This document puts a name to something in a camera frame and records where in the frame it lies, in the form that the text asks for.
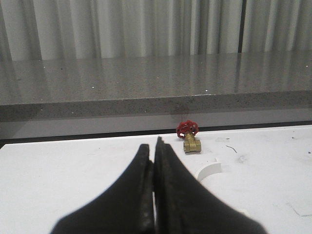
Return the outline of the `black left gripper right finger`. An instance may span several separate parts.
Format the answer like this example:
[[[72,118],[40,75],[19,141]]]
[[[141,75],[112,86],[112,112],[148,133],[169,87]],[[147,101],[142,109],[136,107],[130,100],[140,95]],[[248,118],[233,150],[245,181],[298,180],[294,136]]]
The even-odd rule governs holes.
[[[170,144],[157,139],[154,162],[158,234],[264,234],[264,227],[210,193]]]

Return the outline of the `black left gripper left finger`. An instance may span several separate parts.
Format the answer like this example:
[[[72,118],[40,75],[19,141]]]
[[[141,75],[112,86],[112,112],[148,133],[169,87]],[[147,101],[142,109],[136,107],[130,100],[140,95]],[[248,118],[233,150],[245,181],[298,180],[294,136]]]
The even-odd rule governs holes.
[[[153,234],[153,163],[140,145],[122,175],[100,196],[63,217],[54,234]]]

